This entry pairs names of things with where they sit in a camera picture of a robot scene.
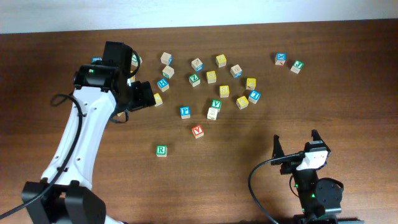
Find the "wood grain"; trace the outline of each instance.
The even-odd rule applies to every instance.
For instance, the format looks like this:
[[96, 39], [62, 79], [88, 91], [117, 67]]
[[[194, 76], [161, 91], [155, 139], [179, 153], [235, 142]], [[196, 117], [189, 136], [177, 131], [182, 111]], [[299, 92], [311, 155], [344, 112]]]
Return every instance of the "wood grain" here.
[[[80, 65], [101, 56], [107, 40], [121, 41], [143, 59], [137, 79], [149, 80], [164, 104], [109, 123], [96, 158], [93, 191], [113, 218], [130, 223], [234, 223], [265, 220], [247, 187], [250, 170], [269, 159], [272, 137], [285, 153], [303, 149], [317, 129], [332, 154], [320, 177], [345, 184], [340, 217], [366, 223], [398, 220], [398, 21], [310, 22], [178, 29], [103, 30], [0, 35], [0, 211], [21, 203], [25, 181], [38, 181], [59, 144], [70, 103], [51, 97], [72, 90]], [[161, 93], [160, 56], [174, 57], [170, 89]], [[287, 66], [274, 65], [276, 52]], [[215, 56], [227, 66], [217, 68]], [[192, 88], [190, 62], [200, 58], [202, 83]], [[305, 63], [290, 72], [294, 60]], [[243, 77], [233, 79], [232, 65]], [[207, 84], [205, 72], [216, 70]], [[262, 96], [239, 110], [247, 77]], [[206, 119], [218, 87], [229, 85], [217, 121]], [[192, 117], [181, 120], [180, 106]], [[195, 139], [200, 124], [205, 136]], [[167, 158], [155, 156], [166, 144]], [[278, 167], [252, 180], [276, 218], [301, 213]], [[31, 223], [21, 211], [1, 223]]]

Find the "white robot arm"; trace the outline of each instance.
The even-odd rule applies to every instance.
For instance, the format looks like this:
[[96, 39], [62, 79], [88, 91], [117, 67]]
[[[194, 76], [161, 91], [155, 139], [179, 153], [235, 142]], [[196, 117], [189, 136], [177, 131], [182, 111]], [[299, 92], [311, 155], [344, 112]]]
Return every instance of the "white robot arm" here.
[[[95, 157], [106, 123], [115, 110], [116, 100], [110, 91], [105, 93], [100, 88], [87, 86], [75, 90], [73, 96], [78, 100], [83, 111], [83, 126], [67, 168], [55, 184], [69, 185], [71, 181], [77, 180], [80, 187], [91, 190]], [[55, 177], [72, 145], [77, 126], [78, 110], [73, 105], [58, 149], [41, 179], [47, 179], [50, 182]], [[105, 224], [122, 224], [122, 222], [106, 216]]]
[[155, 105], [149, 82], [127, 85], [139, 69], [130, 72], [132, 55], [119, 42], [107, 42], [102, 60], [82, 65], [75, 73], [74, 102], [67, 127], [40, 182], [26, 182], [22, 205], [0, 215], [0, 220], [26, 208], [33, 224], [123, 224], [106, 215], [105, 203], [92, 191], [95, 157], [106, 123], [120, 112]]

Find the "yellow letter block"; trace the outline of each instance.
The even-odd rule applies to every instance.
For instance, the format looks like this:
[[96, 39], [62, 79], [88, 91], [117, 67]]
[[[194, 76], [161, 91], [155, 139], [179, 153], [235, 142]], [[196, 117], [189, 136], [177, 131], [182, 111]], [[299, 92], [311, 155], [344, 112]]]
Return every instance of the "yellow letter block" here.
[[154, 94], [155, 97], [155, 106], [159, 106], [163, 103], [162, 98], [160, 97], [160, 95], [158, 93]]
[[226, 65], [225, 55], [219, 55], [216, 57], [216, 63], [219, 68], [224, 67]]
[[220, 97], [229, 97], [229, 86], [220, 86]]
[[236, 104], [239, 109], [243, 109], [243, 108], [248, 107], [249, 101], [245, 96], [242, 96], [236, 100]]
[[255, 78], [248, 78], [246, 80], [246, 89], [247, 90], [254, 90], [256, 87], [256, 79]]
[[215, 71], [206, 72], [207, 83], [215, 83], [217, 81], [217, 76]]

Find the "white wall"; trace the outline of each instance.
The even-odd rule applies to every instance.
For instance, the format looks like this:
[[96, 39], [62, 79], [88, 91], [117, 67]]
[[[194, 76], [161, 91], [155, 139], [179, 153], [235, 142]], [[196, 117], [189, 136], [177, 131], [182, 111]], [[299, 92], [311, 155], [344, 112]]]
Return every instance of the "white wall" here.
[[0, 0], [0, 33], [397, 17], [397, 0]]

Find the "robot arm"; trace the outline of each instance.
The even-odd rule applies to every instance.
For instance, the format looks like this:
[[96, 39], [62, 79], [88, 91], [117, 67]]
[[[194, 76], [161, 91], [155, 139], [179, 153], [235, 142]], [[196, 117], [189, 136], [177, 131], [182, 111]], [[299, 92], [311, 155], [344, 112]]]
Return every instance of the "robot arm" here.
[[59, 147], [44, 171], [41, 181], [27, 182], [22, 191], [26, 203], [55, 185], [38, 200], [26, 206], [33, 224], [79, 223], [79, 224], [122, 224], [106, 215], [105, 203], [92, 191], [92, 176], [95, 157], [106, 123], [116, 113], [134, 111], [155, 105], [149, 82], [134, 82], [127, 85], [132, 54], [138, 55], [127, 45], [107, 42], [103, 60], [83, 65], [75, 74], [74, 99], [81, 107], [82, 126], [72, 156], [63, 171], [60, 167], [66, 161], [77, 133], [79, 112], [75, 105], [64, 130]]
[[[73, 96], [78, 100], [83, 114], [85, 114], [83, 126], [67, 168], [55, 184], [69, 185], [71, 181], [77, 180], [79, 186], [91, 190], [95, 157], [106, 123], [115, 110], [116, 100], [110, 91], [102, 92], [100, 88], [87, 86], [75, 90]], [[59, 147], [41, 178], [47, 179], [47, 182], [50, 182], [57, 174], [72, 145], [78, 125], [77, 114], [76, 106], [72, 106]]]
[[293, 175], [303, 210], [303, 215], [294, 216], [294, 223], [344, 223], [336, 218], [341, 212], [344, 185], [331, 178], [318, 178], [317, 171], [326, 165], [331, 151], [317, 130], [312, 130], [311, 135], [313, 141], [305, 144], [304, 150], [298, 153], [300, 156], [289, 159], [283, 159], [284, 152], [275, 135], [272, 158], [282, 159], [271, 165], [280, 165], [282, 175]]

